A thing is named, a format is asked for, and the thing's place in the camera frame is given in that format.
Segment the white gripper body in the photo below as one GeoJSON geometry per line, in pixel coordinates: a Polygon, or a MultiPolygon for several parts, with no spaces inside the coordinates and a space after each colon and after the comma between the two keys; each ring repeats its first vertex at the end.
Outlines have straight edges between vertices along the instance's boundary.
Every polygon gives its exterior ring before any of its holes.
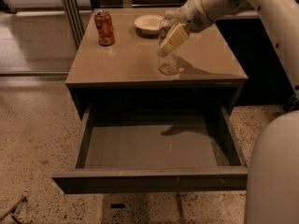
{"type": "Polygon", "coordinates": [[[192,33],[200,33],[213,24],[205,13],[202,0],[188,0],[179,9],[179,21],[187,25],[192,33]]]}

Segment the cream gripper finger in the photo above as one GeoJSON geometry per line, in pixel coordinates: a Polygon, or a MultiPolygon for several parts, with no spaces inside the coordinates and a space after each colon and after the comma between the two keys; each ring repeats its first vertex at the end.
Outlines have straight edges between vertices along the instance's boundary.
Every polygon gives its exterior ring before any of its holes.
{"type": "Polygon", "coordinates": [[[168,55],[186,42],[190,36],[190,29],[186,24],[174,25],[168,32],[166,38],[159,45],[159,54],[168,55]]]}

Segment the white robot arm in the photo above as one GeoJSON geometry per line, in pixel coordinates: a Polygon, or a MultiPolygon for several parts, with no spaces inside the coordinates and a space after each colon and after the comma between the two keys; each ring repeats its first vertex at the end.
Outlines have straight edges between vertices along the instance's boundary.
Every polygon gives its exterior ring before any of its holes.
{"type": "MultiPolygon", "coordinates": [[[[178,25],[157,53],[163,57],[179,47],[190,33],[200,33],[227,15],[253,8],[298,97],[299,5],[295,0],[188,0],[177,10],[178,25]]],[[[298,104],[257,105],[271,117],[249,157],[244,224],[299,224],[299,110],[298,104]]]]}

